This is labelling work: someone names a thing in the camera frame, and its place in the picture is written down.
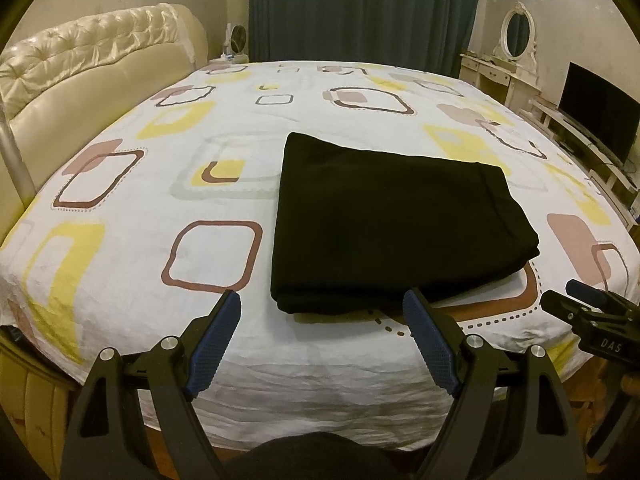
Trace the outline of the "oval white framed mirror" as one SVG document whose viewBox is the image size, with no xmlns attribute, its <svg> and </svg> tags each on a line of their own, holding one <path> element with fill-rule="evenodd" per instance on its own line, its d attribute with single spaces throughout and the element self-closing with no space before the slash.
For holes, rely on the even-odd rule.
<svg viewBox="0 0 640 480">
<path fill-rule="evenodd" d="M 533 15 L 518 1 L 506 12 L 500 28 L 498 44 L 492 51 L 498 60 L 514 65 L 517 70 L 536 75 L 536 29 Z"/>
</svg>

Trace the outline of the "white dressing table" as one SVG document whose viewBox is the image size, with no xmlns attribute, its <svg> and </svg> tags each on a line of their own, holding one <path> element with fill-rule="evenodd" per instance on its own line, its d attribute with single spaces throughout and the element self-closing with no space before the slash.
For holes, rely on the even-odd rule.
<svg viewBox="0 0 640 480">
<path fill-rule="evenodd" d="M 534 82 L 505 68 L 503 62 L 486 61 L 473 53 L 460 54 L 459 78 L 514 112 L 530 110 L 530 100 L 541 96 Z"/>
</svg>

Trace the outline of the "black flat television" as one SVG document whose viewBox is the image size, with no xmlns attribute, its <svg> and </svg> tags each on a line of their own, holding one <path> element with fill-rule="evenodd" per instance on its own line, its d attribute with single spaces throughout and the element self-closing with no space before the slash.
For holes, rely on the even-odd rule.
<svg viewBox="0 0 640 480">
<path fill-rule="evenodd" d="M 558 109 L 620 165 L 626 162 L 639 128 L 639 102 L 632 96 L 570 62 Z"/>
</svg>

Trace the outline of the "cream bed frame base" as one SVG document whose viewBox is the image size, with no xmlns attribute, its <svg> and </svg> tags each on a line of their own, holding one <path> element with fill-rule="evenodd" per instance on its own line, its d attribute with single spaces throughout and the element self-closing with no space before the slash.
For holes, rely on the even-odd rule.
<svg viewBox="0 0 640 480">
<path fill-rule="evenodd" d="M 80 385 L 1 330 L 1 408 L 36 464 L 60 476 L 70 412 Z"/>
</svg>

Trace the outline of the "small white desk fan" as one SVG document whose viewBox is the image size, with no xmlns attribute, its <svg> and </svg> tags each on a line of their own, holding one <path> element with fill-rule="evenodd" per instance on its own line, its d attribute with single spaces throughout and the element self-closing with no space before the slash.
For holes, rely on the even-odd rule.
<svg viewBox="0 0 640 480">
<path fill-rule="evenodd" d="M 224 31 L 224 46 L 220 57 L 231 63 L 247 63 L 246 45 L 246 28 L 241 24 L 228 23 Z"/>
</svg>

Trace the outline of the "cream tufted leather headboard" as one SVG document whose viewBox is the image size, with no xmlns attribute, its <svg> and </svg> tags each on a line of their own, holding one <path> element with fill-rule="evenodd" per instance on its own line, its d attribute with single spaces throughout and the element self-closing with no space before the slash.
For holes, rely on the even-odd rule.
<svg viewBox="0 0 640 480">
<path fill-rule="evenodd" d="M 106 127 L 208 61 L 181 4 L 83 16 L 1 53 L 1 232 Z"/>
</svg>

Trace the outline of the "white tv stand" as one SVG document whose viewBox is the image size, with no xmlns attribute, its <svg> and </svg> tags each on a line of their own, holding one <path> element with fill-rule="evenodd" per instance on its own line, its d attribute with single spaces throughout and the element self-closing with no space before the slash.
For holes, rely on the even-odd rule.
<svg viewBox="0 0 640 480">
<path fill-rule="evenodd" d="M 638 226 L 639 216 L 632 211 L 632 204 L 639 197 L 638 186 L 623 172 L 618 160 L 608 154 L 602 143 L 560 110 L 541 100 L 530 99 L 528 109 L 521 108 L 518 114 L 567 152 L 570 159 L 588 174 L 628 231 Z"/>
</svg>

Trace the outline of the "dark green curtain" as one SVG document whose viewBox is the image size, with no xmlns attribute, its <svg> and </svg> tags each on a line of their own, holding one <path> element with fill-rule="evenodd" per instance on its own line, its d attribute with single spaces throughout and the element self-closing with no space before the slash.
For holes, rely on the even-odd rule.
<svg viewBox="0 0 640 480">
<path fill-rule="evenodd" d="M 248 0 L 254 62 L 368 62 L 457 76 L 478 0 Z"/>
</svg>

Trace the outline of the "black studded pants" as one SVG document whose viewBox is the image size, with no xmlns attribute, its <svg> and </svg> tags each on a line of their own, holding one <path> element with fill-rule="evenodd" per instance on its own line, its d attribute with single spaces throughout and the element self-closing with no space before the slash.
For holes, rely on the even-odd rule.
<svg viewBox="0 0 640 480">
<path fill-rule="evenodd" d="M 288 314 L 398 313 L 521 271 L 539 238 L 496 166 L 286 139 L 272 299 Z"/>
</svg>

